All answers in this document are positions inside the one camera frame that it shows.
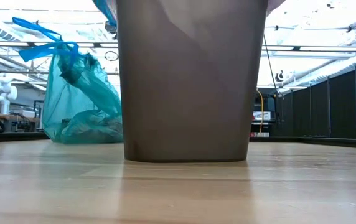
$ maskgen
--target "yellow cable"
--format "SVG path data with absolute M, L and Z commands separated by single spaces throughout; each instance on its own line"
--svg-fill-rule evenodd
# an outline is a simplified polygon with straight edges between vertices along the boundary
M 261 97 L 261 125 L 260 125 L 260 134 L 263 132 L 263 122 L 264 122 L 264 98 L 263 95 L 258 91 L 258 94 L 260 94 Z

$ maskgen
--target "black partition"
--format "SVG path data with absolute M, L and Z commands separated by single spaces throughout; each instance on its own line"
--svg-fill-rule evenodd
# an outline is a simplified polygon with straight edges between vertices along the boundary
M 277 99 L 272 136 L 356 139 L 356 70 Z

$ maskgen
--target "gray trash can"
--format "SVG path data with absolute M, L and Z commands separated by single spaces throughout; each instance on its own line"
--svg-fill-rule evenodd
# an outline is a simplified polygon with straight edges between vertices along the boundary
M 126 159 L 246 159 L 267 2 L 118 2 Z

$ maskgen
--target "trash can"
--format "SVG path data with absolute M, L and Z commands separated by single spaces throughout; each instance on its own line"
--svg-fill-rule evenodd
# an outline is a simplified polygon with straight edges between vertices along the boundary
M 246 159 L 267 5 L 118 2 L 126 159 Z

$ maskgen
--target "wooden table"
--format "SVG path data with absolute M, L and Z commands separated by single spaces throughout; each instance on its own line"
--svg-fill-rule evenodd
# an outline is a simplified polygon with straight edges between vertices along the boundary
M 248 162 L 143 164 L 121 144 L 0 143 L 0 223 L 356 223 L 356 149 L 250 143 Z

